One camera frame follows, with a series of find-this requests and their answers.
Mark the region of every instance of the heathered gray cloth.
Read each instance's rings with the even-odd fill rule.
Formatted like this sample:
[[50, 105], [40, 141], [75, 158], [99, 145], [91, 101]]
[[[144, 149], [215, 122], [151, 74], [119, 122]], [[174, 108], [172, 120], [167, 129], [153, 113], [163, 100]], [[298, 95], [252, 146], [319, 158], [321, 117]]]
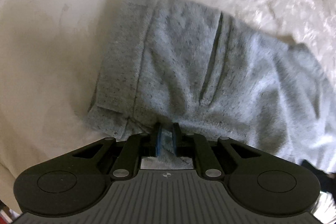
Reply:
[[[185, 0], [125, 0], [88, 123], [117, 140], [155, 122], [209, 140], [229, 136], [299, 164], [336, 171], [335, 94], [303, 44], [290, 46]], [[186, 168], [164, 151], [144, 167]]]

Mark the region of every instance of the circular pad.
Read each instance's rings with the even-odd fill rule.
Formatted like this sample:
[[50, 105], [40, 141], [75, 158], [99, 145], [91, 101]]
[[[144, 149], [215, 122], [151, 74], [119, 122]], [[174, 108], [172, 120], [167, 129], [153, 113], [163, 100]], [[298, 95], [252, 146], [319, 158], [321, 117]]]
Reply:
[[47, 193], [63, 193], [70, 190], [77, 183], [74, 174], [67, 171], [52, 171], [42, 175], [37, 185]]
[[296, 186], [296, 180], [287, 172], [272, 170], [259, 175], [258, 184], [273, 193], [285, 193]]

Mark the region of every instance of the white comforter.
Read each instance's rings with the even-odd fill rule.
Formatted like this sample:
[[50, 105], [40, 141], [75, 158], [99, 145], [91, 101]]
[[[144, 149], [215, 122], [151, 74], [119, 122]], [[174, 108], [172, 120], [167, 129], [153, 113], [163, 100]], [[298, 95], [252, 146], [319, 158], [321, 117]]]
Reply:
[[[195, 1], [306, 43], [336, 86], [336, 0]], [[11, 208], [20, 172], [102, 137], [81, 118], [119, 2], [0, 0], [0, 199]]]

